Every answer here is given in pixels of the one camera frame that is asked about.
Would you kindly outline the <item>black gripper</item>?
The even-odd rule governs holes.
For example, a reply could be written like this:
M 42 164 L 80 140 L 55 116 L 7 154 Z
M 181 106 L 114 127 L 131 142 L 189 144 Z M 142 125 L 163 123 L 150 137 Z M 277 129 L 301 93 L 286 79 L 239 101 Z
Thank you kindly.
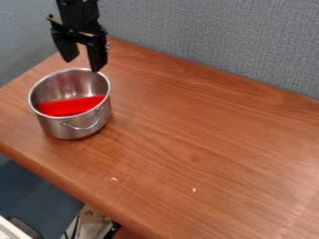
M 107 31 L 99 23 L 99 0 L 56 0 L 59 15 L 50 14 L 51 35 L 67 63 L 79 56 L 78 43 L 86 45 L 90 67 L 99 72 L 108 62 Z

